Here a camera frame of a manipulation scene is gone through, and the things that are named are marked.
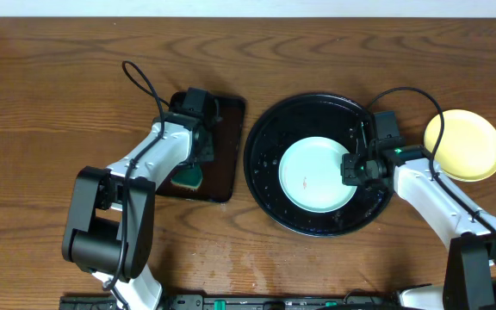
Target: wood grain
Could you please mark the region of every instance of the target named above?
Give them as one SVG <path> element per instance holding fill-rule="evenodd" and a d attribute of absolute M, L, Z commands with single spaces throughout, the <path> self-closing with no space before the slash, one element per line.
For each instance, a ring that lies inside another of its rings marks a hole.
<path fill-rule="evenodd" d="M 245 97 L 243 141 L 287 96 L 322 90 L 366 104 L 401 85 L 496 127 L 496 20 L 0 18 L 0 309 L 101 292 L 60 243 L 76 174 L 129 152 L 157 113 L 123 59 L 164 98 L 189 86 Z M 435 114 L 412 94 L 376 109 L 395 109 L 411 143 Z M 401 199 L 359 232 L 309 238 L 269 218 L 237 172 L 225 205 L 158 197 L 149 264 L 168 290 L 344 295 L 443 282 L 445 248 Z M 496 215 L 496 174 L 461 186 Z"/>

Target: black cable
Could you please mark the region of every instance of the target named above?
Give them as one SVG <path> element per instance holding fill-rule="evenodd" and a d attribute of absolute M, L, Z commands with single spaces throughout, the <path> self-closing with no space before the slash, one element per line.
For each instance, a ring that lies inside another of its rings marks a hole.
<path fill-rule="evenodd" d="M 466 212 L 468 212 L 468 214 L 470 214 L 472 216 L 472 219 L 473 220 L 477 220 L 478 223 L 482 224 L 487 230 L 489 230 L 491 232 L 491 234 L 493 236 L 495 236 L 496 238 L 496 229 L 494 227 L 492 227 L 487 221 L 483 220 L 481 217 L 480 217 L 480 210 L 476 210 L 474 211 L 471 207 L 469 207 L 466 203 L 464 203 L 464 201 L 462 201 L 455 193 L 453 193 L 448 187 L 447 185 L 445 185 L 445 183 L 443 183 L 443 181 L 441 180 L 441 178 L 439 177 L 439 172 L 436 172 L 435 169 L 434 169 L 434 165 L 433 165 L 433 162 L 434 162 L 434 159 L 436 157 L 436 152 L 437 152 L 437 149 L 439 147 L 439 143 L 441 143 L 441 139 L 443 137 L 443 131 L 445 129 L 445 119 L 443 118 L 443 111 L 441 110 L 441 107 L 439 106 L 439 104 L 437 103 L 436 99 L 434 99 L 432 96 L 430 96 L 427 92 L 423 91 L 423 90 L 420 90 L 420 89 L 417 89 L 417 88 L 414 88 L 414 87 L 406 87 L 406 86 L 403 86 L 403 87 L 397 87 L 397 88 L 394 88 L 394 89 L 391 89 L 391 90 L 386 90 L 384 92 L 382 92 L 380 95 L 376 96 L 375 99 L 373 99 L 369 106 L 367 106 L 367 109 L 370 110 L 370 108 L 378 101 L 378 99 L 382 98 L 383 96 L 387 95 L 387 94 L 391 94 L 395 91 L 399 91 L 399 90 L 410 90 L 410 91 L 415 91 L 415 92 L 418 92 L 419 94 L 425 96 L 426 98 L 428 98 L 433 104 L 434 106 L 436 107 L 437 109 L 437 112 L 439 113 L 439 120 L 441 121 L 441 125 L 440 125 L 440 128 L 439 128 L 439 135 L 437 136 L 437 140 L 436 140 L 436 144 L 434 145 L 434 148 L 431 152 L 431 159 L 430 159 L 430 173 L 431 173 L 431 177 L 432 177 L 432 180 L 435 180 L 437 182 L 437 184 L 456 202 L 458 203 Z"/>
<path fill-rule="evenodd" d="M 116 300 L 121 302 L 121 310 L 129 310 L 129 305 L 127 304 L 126 300 L 124 297 L 118 292 L 116 288 L 112 288 L 112 294 L 114 294 L 114 297 L 116 297 Z"/>
<path fill-rule="evenodd" d="M 133 66 L 133 67 L 136 67 L 136 65 L 135 65 L 133 62 L 128 61 L 128 60 L 126 60 L 126 61 L 124 61 L 124 62 L 122 62 L 122 63 L 121 63 L 121 68 L 123 69 L 124 73 L 126 73 L 127 78 L 129 78 L 129 80 L 130 80 L 133 84 L 135 84 L 135 86 L 137 86 L 137 87 L 139 87 L 141 90 L 143 90 L 143 91 L 144 91 L 144 92 L 145 92 L 148 96 L 151 96 L 151 97 L 158 96 L 158 95 L 154 95 L 154 94 L 156 94 L 156 93 L 152 93 L 151 91 L 149 91 L 148 89 L 146 89 L 145 87 L 143 87 L 143 85 L 141 85 L 141 84 L 139 84 L 137 81 L 135 81 L 135 79 L 131 76 L 131 74 L 129 74 L 129 72 L 128 72 L 126 69 L 124 69 L 124 63 L 128 63 L 128 64 L 130 64 L 130 65 L 131 65 L 131 66 Z M 164 100 L 164 99 L 162 99 L 162 98 L 160 98 L 160 97 L 158 98 L 158 100 L 159 100 L 160 102 L 162 102 L 163 104 L 165 104 L 166 106 L 168 106 L 168 107 L 170 106 L 170 104 L 169 104 L 166 100 Z"/>
<path fill-rule="evenodd" d="M 124 176 L 123 190 L 122 190 L 122 198 L 121 198 L 121 246 L 120 246 L 120 256 L 118 258 L 118 266 L 116 267 L 116 272 L 112 277 L 112 280 L 109 282 L 105 282 L 102 285 L 102 290 L 109 291 L 114 288 L 116 282 L 120 278 L 121 270 L 123 269 L 124 262 L 126 261 L 126 250 L 127 250 L 127 204 L 129 203 L 129 181 L 131 173 L 133 169 L 136 168 L 139 160 L 145 155 L 145 153 L 153 147 L 164 135 L 164 110 L 162 109 L 162 103 L 160 97 L 156 93 L 156 90 L 152 86 L 151 82 L 145 76 L 145 73 L 133 62 L 129 60 L 124 60 L 121 63 L 121 69 L 126 73 L 127 77 L 133 81 L 135 85 L 144 90 L 142 86 L 137 83 L 137 81 L 133 80 L 129 72 L 127 71 L 126 65 L 132 66 L 138 73 L 141 75 L 143 80 L 145 80 L 146 85 L 151 89 L 152 97 L 156 100 L 156 104 L 158 105 L 158 112 L 160 113 L 160 131 L 154 140 L 152 140 L 148 145 L 146 145 L 133 159 L 129 161 L 129 165 L 126 170 L 126 175 Z"/>
<path fill-rule="evenodd" d="M 351 297 L 351 295 L 355 292 L 362 292 L 362 293 L 365 293 L 367 294 L 367 292 L 364 290 L 364 289 L 360 289 L 360 288 L 354 288 L 352 289 L 351 291 L 348 292 L 348 294 L 345 295 L 344 297 L 344 304 L 347 305 L 348 304 L 348 299 Z M 375 300 L 372 298 L 372 296 L 364 296 L 364 297 L 369 297 L 370 298 L 370 301 L 372 302 L 373 305 L 375 305 Z"/>

